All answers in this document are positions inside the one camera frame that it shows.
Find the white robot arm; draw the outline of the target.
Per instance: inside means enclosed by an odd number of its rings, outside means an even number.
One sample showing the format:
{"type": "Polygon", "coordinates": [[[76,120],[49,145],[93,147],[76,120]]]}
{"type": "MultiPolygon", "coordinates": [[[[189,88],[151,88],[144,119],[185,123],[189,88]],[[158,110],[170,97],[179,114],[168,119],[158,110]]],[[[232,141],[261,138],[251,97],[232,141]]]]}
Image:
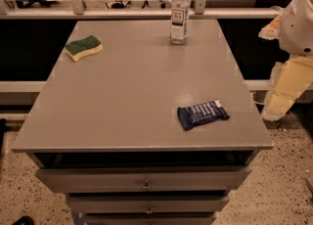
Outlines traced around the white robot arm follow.
{"type": "Polygon", "coordinates": [[[258,36],[278,39],[280,49],[290,55],[272,68],[261,112],[263,119],[277,121],[313,83],[313,0],[291,0],[258,36]]]}

